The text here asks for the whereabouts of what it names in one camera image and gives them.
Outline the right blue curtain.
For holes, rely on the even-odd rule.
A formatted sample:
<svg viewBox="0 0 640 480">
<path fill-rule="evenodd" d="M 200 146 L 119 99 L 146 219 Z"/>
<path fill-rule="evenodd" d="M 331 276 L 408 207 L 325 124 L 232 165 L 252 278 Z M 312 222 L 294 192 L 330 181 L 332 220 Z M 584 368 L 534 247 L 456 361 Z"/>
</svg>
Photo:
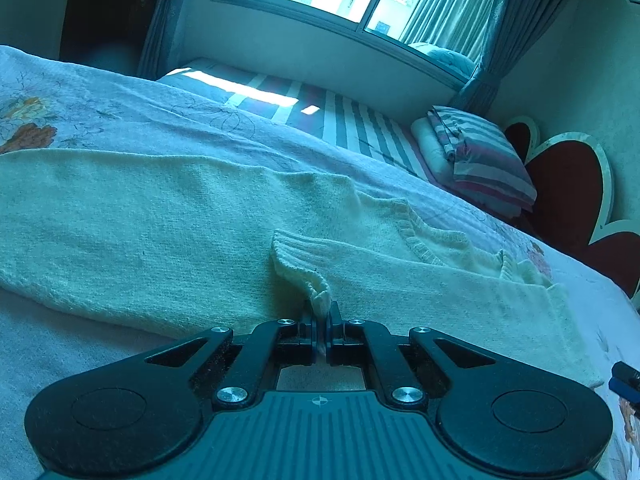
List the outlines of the right blue curtain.
<svg viewBox="0 0 640 480">
<path fill-rule="evenodd" d="M 485 115 L 501 81 L 553 24 L 568 0 L 494 0 L 480 58 L 449 105 Z"/>
</svg>

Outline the striped folded quilt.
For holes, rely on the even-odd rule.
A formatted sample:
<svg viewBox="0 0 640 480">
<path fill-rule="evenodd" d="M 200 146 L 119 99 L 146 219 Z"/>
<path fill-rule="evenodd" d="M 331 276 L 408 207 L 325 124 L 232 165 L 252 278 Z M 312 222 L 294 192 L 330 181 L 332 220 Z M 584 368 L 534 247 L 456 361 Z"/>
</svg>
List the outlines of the striped folded quilt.
<svg viewBox="0 0 640 480">
<path fill-rule="evenodd" d="M 537 190 L 524 162 L 488 120 L 448 106 L 433 106 L 427 120 L 452 168 L 454 190 L 476 202 L 530 211 Z"/>
</svg>

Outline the red heart-shaped headboard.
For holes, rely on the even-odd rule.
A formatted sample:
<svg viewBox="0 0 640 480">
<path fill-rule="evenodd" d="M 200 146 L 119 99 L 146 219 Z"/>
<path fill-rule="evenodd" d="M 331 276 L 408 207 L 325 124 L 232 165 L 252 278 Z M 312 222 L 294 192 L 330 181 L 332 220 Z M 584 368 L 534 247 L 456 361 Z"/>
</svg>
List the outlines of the red heart-shaped headboard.
<svg viewBox="0 0 640 480">
<path fill-rule="evenodd" d="M 614 174 L 602 146 L 581 132 L 541 141 L 532 118 L 510 119 L 506 140 L 537 190 L 514 226 L 612 280 L 639 303 L 639 223 L 611 219 Z"/>
</svg>

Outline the cream knitted sweater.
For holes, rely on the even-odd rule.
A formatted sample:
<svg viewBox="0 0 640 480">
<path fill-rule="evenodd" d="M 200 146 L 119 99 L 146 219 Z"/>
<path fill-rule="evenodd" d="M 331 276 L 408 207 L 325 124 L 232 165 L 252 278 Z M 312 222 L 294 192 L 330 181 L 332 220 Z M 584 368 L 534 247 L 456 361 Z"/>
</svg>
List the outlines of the cream knitted sweater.
<svg viewBox="0 0 640 480">
<path fill-rule="evenodd" d="M 337 306 L 426 325 L 588 387 L 566 292 L 349 178 L 208 157 L 27 150 L 1 159 L 9 363 L 80 370 L 162 337 L 244 332 Z"/>
</svg>

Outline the blue curtain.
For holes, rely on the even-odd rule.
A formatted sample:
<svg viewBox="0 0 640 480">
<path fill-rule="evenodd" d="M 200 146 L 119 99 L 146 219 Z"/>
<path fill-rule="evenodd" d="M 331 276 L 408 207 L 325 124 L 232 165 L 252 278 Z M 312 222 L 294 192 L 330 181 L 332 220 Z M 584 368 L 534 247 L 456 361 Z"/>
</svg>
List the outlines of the blue curtain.
<svg viewBox="0 0 640 480">
<path fill-rule="evenodd" d="M 138 65 L 140 78 L 155 79 L 166 63 L 183 1 L 156 0 Z"/>
<path fill-rule="evenodd" d="M 553 24 L 568 0 L 494 0 L 480 58 L 449 105 L 485 115 L 501 81 Z"/>
</svg>

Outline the white pillow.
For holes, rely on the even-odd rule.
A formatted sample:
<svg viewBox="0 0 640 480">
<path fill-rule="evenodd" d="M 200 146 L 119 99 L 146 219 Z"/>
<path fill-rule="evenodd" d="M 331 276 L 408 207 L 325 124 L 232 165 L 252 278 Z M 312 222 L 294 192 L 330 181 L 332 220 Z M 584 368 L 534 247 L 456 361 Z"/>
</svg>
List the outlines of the white pillow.
<svg viewBox="0 0 640 480">
<path fill-rule="evenodd" d="M 428 170 L 431 171 L 440 186 L 502 220 L 511 220 L 521 214 L 520 207 L 504 202 L 500 198 L 456 189 L 452 163 L 446 159 L 445 151 L 438 142 L 436 133 L 427 118 L 422 117 L 415 120 L 410 127 L 410 131 L 416 139 Z"/>
</svg>

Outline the striped bed sheet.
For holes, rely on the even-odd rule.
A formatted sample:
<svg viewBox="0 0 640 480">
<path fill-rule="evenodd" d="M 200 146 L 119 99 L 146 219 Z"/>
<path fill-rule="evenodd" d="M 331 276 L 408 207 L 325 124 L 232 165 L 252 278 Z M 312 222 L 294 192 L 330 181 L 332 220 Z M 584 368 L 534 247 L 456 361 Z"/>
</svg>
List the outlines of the striped bed sheet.
<svg viewBox="0 0 640 480">
<path fill-rule="evenodd" d="M 160 82 L 436 182 L 407 127 L 348 96 L 208 58 L 175 68 L 160 77 Z"/>
</svg>

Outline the dark doorway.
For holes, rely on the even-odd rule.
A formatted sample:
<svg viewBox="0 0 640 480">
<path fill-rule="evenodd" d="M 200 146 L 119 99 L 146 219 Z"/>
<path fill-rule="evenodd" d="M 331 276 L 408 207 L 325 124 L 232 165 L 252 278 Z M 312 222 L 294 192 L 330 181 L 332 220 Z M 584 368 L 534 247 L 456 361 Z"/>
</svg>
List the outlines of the dark doorway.
<svg viewBox="0 0 640 480">
<path fill-rule="evenodd" d="M 157 0 L 67 0 L 60 59 L 134 76 Z"/>
</svg>

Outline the bedding on window sill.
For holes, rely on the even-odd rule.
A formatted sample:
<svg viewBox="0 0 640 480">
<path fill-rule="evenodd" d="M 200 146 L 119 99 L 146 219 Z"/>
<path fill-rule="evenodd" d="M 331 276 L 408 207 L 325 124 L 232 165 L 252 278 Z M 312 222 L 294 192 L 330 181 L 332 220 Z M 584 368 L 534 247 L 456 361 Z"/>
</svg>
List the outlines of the bedding on window sill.
<svg viewBox="0 0 640 480">
<path fill-rule="evenodd" d="M 427 42 L 414 42 L 409 44 L 409 47 L 424 54 L 436 65 L 461 79 L 468 80 L 474 73 L 475 63 L 461 53 Z"/>
</svg>

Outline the white floral blanket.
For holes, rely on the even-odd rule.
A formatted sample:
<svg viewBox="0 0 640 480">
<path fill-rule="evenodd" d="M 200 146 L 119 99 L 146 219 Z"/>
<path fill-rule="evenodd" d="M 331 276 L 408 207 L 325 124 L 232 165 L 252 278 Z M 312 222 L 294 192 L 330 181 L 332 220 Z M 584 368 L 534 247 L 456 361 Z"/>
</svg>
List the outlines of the white floral blanket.
<svg viewBox="0 0 640 480">
<path fill-rule="evenodd" d="M 328 172 L 378 198 L 402 198 L 439 229 L 465 232 L 487 250 L 533 261 L 565 285 L 594 364 L 639 361 L 639 318 L 608 278 L 515 231 L 460 198 L 385 162 L 177 88 L 1 51 L 1 133 L 37 128 L 56 148 L 145 155 L 196 155 L 280 172 Z M 160 337 L 78 318 L 7 292 L 1 297 L 1 474 L 32 479 L 40 465 L 24 411 L 55 379 L 157 346 Z"/>
</svg>

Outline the left blue curtain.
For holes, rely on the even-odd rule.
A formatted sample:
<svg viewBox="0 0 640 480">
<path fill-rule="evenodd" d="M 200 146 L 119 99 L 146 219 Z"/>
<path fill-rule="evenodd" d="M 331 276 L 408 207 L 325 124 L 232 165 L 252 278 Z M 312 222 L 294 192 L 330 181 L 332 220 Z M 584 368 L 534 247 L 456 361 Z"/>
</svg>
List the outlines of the left blue curtain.
<svg viewBox="0 0 640 480">
<path fill-rule="evenodd" d="M 166 63 L 183 1 L 156 0 L 138 65 L 140 78 L 155 79 Z"/>
</svg>

